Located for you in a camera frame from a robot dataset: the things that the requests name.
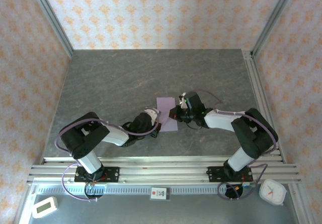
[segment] small sign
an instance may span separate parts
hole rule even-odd
[[[150,200],[170,200],[170,188],[151,187]]]

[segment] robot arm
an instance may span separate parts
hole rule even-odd
[[[140,113],[133,122],[125,123],[122,127],[113,124],[106,124],[94,112],[89,112],[64,127],[70,128],[61,135],[61,140],[65,144],[70,155],[80,163],[90,175],[90,178],[97,180],[101,178],[103,166],[94,153],[94,148],[100,142],[113,143],[116,146],[126,147],[133,145],[137,140],[143,137],[135,135],[136,133],[146,133],[152,131],[156,125],[158,110],[146,109]],[[161,124],[151,133],[152,137],[156,137],[160,130]]]
[[[271,137],[262,126],[271,132],[275,141],[278,140],[274,129],[255,108],[234,113],[205,108],[197,93],[193,91],[180,95],[179,102],[180,105],[170,111],[169,116],[172,119],[186,123],[194,121],[204,128],[220,128],[236,134],[241,147],[224,163],[224,172],[228,177],[235,176],[273,146]]]

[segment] wire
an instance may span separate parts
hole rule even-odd
[[[128,130],[128,125],[129,124],[131,124],[132,122],[126,122],[126,123],[124,123],[123,125],[122,125],[122,128],[124,129],[124,130]],[[136,139],[136,141],[139,141],[139,140],[142,140],[142,139],[144,139],[145,138],[145,136],[142,136],[142,137],[139,137],[139,138],[137,138]]]
[[[193,129],[193,130],[199,130],[199,129],[201,129],[201,128],[202,128],[202,126],[201,126],[200,128],[193,128],[193,127],[191,127],[187,122],[186,122],[186,125],[187,125],[189,128]]]
[[[253,178],[247,177],[247,176],[245,176],[245,175],[243,175],[243,174],[241,175],[241,178],[242,178],[242,179],[248,179],[248,180],[250,180],[250,181],[254,181],[254,180],[253,180]]]
[[[219,101],[222,103],[222,101],[221,101],[219,98],[217,98],[214,94],[212,94],[212,93],[211,93],[211,92],[209,92],[209,91],[205,91],[205,90],[196,90],[196,91],[203,91],[203,92],[207,92],[207,93],[209,93],[210,95],[212,95],[214,98],[216,98],[217,100],[219,100]],[[277,146],[276,139],[275,139],[275,137],[273,136],[273,134],[271,133],[271,131],[270,131],[270,130],[269,130],[269,129],[264,125],[264,124],[262,124],[260,121],[258,121],[258,120],[257,120],[257,119],[255,119],[254,117],[251,117],[251,116],[249,116],[249,115],[246,115],[246,114],[244,114],[244,113],[242,113],[242,112],[226,112],[226,111],[219,111],[218,109],[214,109],[214,110],[217,112],[217,114],[221,114],[221,115],[228,115],[228,116],[242,116],[242,117],[246,117],[246,118],[248,118],[249,120],[254,121],[254,122],[255,122],[255,123],[257,123],[259,126],[261,126],[261,127],[265,130],[265,132],[270,136],[270,138],[272,139],[272,142],[273,142],[273,148],[272,148],[271,150],[266,151],[266,152],[265,152],[265,153],[263,153],[262,155],[269,154],[269,153],[273,152],[273,151],[276,149],[276,146]],[[249,165],[251,165],[251,164],[253,164],[256,160],[257,160],[257,159],[254,159],[253,161],[251,161],[251,162],[248,164],[248,166],[249,166]],[[264,166],[264,169],[263,169],[263,171],[261,172],[261,174],[259,175],[259,177],[258,177],[257,181],[255,182],[255,187],[258,185],[258,183],[259,183],[259,181],[260,181],[261,177],[263,176],[263,174],[264,174],[265,170],[266,170],[266,169],[267,169],[267,167],[268,167],[268,164],[260,164],[260,165],[257,165],[257,166],[251,166],[251,167],[250,167],[250,168],[258,168],[258,167],[262,167],[262,166]],[[224,185],[224,184],[226,184],[226,185],[230,186],[230,188],[233,188],[233,189],[234,189],[234,191],[235,191],[235,193],[236,193],[236,195],[237,195],[237,199],[226,198],[226,197],[224,197],[223,195],[221,195],[221,194],[219,193],[219,188],[220,188],[222,185]],[[217,190],[218,190],[218,195],[219,195],[219,197],[220,197],[221,199],[224,199],[224,200],[239,200],[239,199],[244,199],[244,198],[246,198],[246,197],[250,196],[250,195],[253,193],[253,191],[254,191],[255,187],[254,187],[252,190],[250,190],[250,192],[248,192],[248,193],[247,193],[245,196],[243,196],[243,197],[240,197],[240,196],[238,195],[238,193],[237,193],[237,191],[236,191],[235,187],[233,187],[231,184],[229,184],[229,183],[227,183],[227,182],[222,182],[222,183],[220,183],[220,184],[217,186]]]
[[[63,148],[63,147],[61,147],[61,146],[58,145],[59,138],[64,133],[66,133],[67,131],[69,131],[70,129],[72,129],[73,127],[76,127],[76,126],[78,126],[78,125],[80,125],[82,123],[85,123],[85,122],[100,122],[100,123],[102,123],[104,125],[111,126],[113,128],[119,129],[122,132],[125,132],[126,134],[130,134],[130,135],[135,135],[135,136],[146,136],[146,135],[149,135],[150,133],[154,132],[156,130],[156,128],[158,127],[160,112],[157,112],[154,108],[146,108],[146,109],[152,110],[152,111],[154,111],[156,113],[156,124],[148,132],[144,132],[144,133],[129,132],[129,131],[126,131],[125,129],[123,129],[122,127],[120,127],[120,126],[117,126],[115,124],[106,122],[106,121],[104,121],[102,119],[98,119],[98,118],[88,118],[88,119],[83,119],[83,120],[77,121],[77,122],[69,125],[68,127],[64,128],[62,131],[60,131],[59,134],[57,135],[57,137],[54,140],[54,144],[55,144],[56,148],[58,148],[59,150],[62,150],[62,151],[65,151],[65,152],[69,153],[69,151],[67,149],[65,149],[65,148]]]
[[[215,106],[217,105],[217,104],[221,104],[221,103],[223,103],[223,101],[222,100],[220,100],[218,97],[216,97],[213,93],[211,93],[211,92],[209,92],[209,91],[207,91],[207,90],[203,90],[203,89],[195,89],[194,90],[195,92],[206,92],[206,93],[208,93],[208,94],[210,94],[210,95],[212,95],[214,98],[216,98],[216,100],[218,101],[216,104],[215,104]]]
[[[69,165],[69,166],[64,170],[64,172],[62,173],[62,176],[61,176],[61,185],[62,185],[63,189],[66,191],[66,193],[67,193],[68,195],[70,195],[71,197],[73,197],[73,198],[75,198],[75,199],[77,199],[77,200],[85,200],[85,201],[89,201],[89,202],[90,202],[91,200],[95,200],[95,201],[97,201],[97,200],[98,200],[98,198],[97,198],[97,197],[96,197],[96,198],[93,198],[93,199],[90,199],[90,198],[85,199],[85,198],[81,198],[81,197],[75,196],[75,195],[73,195],[72,193],[70,193],[70,192],[67,190],[67,188],[66,188],[66,186],[65,186],[65,184],[64,184],[64,176],[65,176],[65,174],[66,174],[67,170],[68,170],[70,167],[75,166],[75,165],[78,165],[78,163],[74,163],[74,164]]]
[[[91,182],[86,183],[85,187],[84,187],[84,194],[85,196],[90,199],[90,200],[95,200],[97,201],[98,199],[100,199],[103,195],[88,195],[86,192],[86,188],[88,187],[89,184],[92,184]]]
[[[259,181],[261,180],[261,177],[263,176],[263,174],[264,174],[265,170],[267,169],[268,164],[261,164],[261,165],[257,165],[257,166],[251,166],[251,168],[258,168],[258,167],[262,167],[262,166],[265,166],[265,167],[264,167],[263,171],[261,172],[261,174],[259,175],[259,177],[258,177],[257,181],[255,182],[255,187],[258,185]],[[236,195],[237,195],[237,198],[236,198],[236,199],[226,198],[226,197],[224,197],[222,194],[220,194],[220,192],[219,192],[219,188],[220,188],[222,185],[228,185],[228,186],[230,186],[232,189],[234,189],[234,191],[235,191],[235,193],[236,193]],[[253,193],[253,191],[255,190],[255,187],[254,187],[253,189],[251,189],[251,190],[250,190],[250,192],[248,192],[245,196],[240,197],[240,196],[238,195],[238,193],[237,193],[237,191],[236,191],[235,187],[233,187],[231,184],[229,184],[229,183],[227,183],[227,182],[222,182],[222,183],[220,183],[220,184],[217,186],[217,193],[218,193],[218,196],[219,196],[221,199],[223,199],[223,200],[240,200],[240,199],[245,199],[245,198],[247,198],[248,196],[250,196],[250,195]]]
[[[259,126],[261,126],[265,132],[271,137],[272,139],[272,142],[273,142],[273,148],[271,150],[268,150],[266,151],[265,153],[263,153],[262,155],[266,155],[266,154],[269,154],[271,152],[273,152],[275,149],[276,149],[276,140],[275,140],[275,137],[273,136],[273,134],[270,132],[270,130],[264,125],[262,124],[260,121],[258,121],[257,119],[255,119],[254,117],[251,117],[249,115],[246,115],[244,113],[241,113],[241,112],[224,112],[224,111],[219,111],[218,109],[215,109],[215,111],[218,113],[218,114],[221,114],[221,115],[228,115],[228,116],[241,116],[241,117],[246,117],[248,119],[250,119],[251,121],[254,121],[256,122]],[[249,165],[251,165],[252,163],[254,163],[256,160],[253,160],[249,163]]]

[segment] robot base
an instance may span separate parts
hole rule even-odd
[[[117,183],[119,181],[119,173],[120,173],[120,168],[119,167],[101,167],[99,173],[99,177],[93,179],[94,174],[89,174],[86,172],[84,167],[77,167],[76,169],[76,174],[75,174],[75,182],[93,182],[94,180],[97,180],[102,183]]]
[[[242,168],[234,176],[227,176],[223,166],[210,166],[206,174],[209,182],[253,182],[252,170],[248,167]]]

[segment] gray marble table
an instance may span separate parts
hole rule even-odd
[[[94,111],[114,124],[132,121],[156,97],[175,97],[193,89],[213,92],[221,110],[255,107],[248,72],[239,49],[77,50],[74,52],[45,148],[45,157],[66,157],[54,146],[60,129]],[[199,93],[206,107],[216,99]],[[99,157],[232,155],[239,143],[220,129],[192,130],[178,123],[177,132],[161,132],[128,148],[102,142]]]

